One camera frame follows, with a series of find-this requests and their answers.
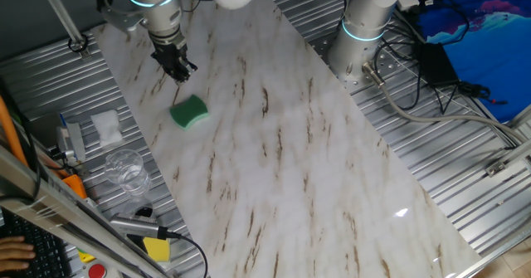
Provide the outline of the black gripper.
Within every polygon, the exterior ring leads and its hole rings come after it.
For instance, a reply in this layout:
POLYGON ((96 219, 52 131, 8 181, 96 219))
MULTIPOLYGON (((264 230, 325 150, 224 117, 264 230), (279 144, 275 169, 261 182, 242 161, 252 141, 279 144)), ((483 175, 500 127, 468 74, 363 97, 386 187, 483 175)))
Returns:
POLYGON ((173 74, 177 83, 184 83, 188 76, 197 71, 197 66, 187 59, 188 46, 180 29, 166 33, 149 32, 153 42, 155 59, 167 74, 173 74))

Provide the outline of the person's hand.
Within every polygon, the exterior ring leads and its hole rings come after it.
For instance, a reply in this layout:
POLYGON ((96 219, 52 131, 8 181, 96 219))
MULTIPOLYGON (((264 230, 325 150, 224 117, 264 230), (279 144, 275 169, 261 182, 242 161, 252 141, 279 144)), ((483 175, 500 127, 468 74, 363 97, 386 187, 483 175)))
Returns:
POLYGON ((36 257, 34 246, 24 237, 5 237, 0 243, 1 272, 26 270, 36 257))

